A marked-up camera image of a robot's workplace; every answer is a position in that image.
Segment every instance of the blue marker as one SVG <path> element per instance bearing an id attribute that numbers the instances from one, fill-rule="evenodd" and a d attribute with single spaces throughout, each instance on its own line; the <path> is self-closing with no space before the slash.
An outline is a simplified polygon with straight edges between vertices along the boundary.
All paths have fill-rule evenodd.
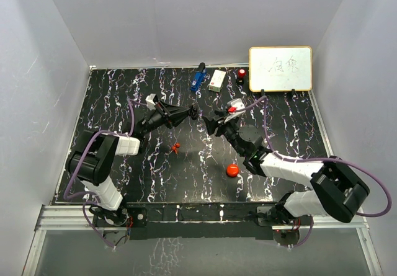
<path id="1" fill-rule="evenodd" d="M 205 63 L 201 62 L 199 67 L 196 70 L 196 74 L 194 75 L 192 87 L 190 87 L 190 90 L 196 92 L 199 89 L 201 83 L 204 80 L 206 73 L 207 73 L 207 70 L 205 69 Z"/>

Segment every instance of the yellow whiteboard border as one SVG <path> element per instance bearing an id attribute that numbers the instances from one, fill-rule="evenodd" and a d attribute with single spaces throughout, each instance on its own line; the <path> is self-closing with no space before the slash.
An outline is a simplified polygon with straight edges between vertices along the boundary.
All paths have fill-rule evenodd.
<path id="1" fill-rule="evenodd" d="M 248 64 L 249 64 L 249 90 L 251 92 L 260 92 L 259 91 L 253 91 L 251 89 L 251 50 L 253 48 L 309 48 L 310 49 L 310 88 L 309 89 L 295 89 L 295 91 L 310 91 L 311 88 L 313 88 L 313 50 L 311 49 L 310 46 L 308 45 L 296 45 L 296 46 L 291 46 L 291 47 L 252 47 L 248 51 Z M 291 90 L 273 90 L 273 91 L 266 91 L 266 92 L 291 92 Z"/>

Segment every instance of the black marble table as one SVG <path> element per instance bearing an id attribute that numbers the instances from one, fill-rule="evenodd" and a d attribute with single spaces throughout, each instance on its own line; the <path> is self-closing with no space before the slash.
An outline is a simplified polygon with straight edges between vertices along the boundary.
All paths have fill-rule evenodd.
<path id="1" fill-rule="evenodd" d="M 226 71 L 220 93 L 207 89 L 216 69 Z M 144 102 L 148 94 L 156 93 L 169 104 L 196 102 L 201 115 L 224 109 L 234 98 L 251 104 L 259 95 L 250 92 L 248 81 L 243 86 L 235 84 L 238 69 L 208 68 L 196 93 L 190 91 L 195 68 L 95 70 L 91 73 L 72 147 L 84 129 L 120 131 L 130 117 L 128 98 Z M 296 97 L 291 93 L 268 94 L 267 128 L 274 147 L 291 156 L 326 156 L 309 95 L 297 94 Z M 255 125 L 263 133 L 262 108 L 260 105 L 246 112 L 241 124 Z M 136 120 L 146 112 L 145 107 L 136 106 Z M 177 142 L 181 145 L 179 154 L 171 151 Z M 226 167 L 232 163 L 239 164 L 241 177 L 226 176 Z M 196 121 L 188 118 L 172 130 L 161 127 L 153 131 L 144 153 L 115 157 L 110 175 L 130 203 L 276 202 L 292 189 L 305 190 L 304 186 L 286 180 L 253 176 L 223 137 L 207 135 L 201 117 Z M 69 178 L 64 172 L 53 203 L 65 202 L 63 193 Z M 72 192 L 82 190 L 82 183 L 76 181 Z"/>

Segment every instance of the whiteboard stand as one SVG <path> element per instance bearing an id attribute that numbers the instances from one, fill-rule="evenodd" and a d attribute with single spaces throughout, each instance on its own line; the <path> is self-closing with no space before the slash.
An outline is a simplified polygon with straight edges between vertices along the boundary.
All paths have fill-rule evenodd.
<path id="1" fill-rule="evenodd" d="M 249 49 L 249 89 L 252 92 L 310 91 L 311 47 Z"/>

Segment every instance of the red round object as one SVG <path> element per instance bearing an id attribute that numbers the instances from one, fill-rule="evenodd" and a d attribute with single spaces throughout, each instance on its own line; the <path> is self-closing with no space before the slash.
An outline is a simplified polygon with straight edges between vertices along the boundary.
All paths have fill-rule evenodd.
<path id="1" fill-rule="evenodd" d="M 242 78 L 244 78 L 246 76 L 246 71 L 244 70 L 244 69 L 240 69 L 239 71 L 238 71 L 238 78 L 239 79 L 242 79 Z"/>
<path id="2" fill-rule="evenodd" d="M 240 172 L 240 169 L 238 168 L 237 164 L 230 164 L 228 168 L 226 169 L 226 173 L 229 177 L 236 177 L 238 173 Z"/>

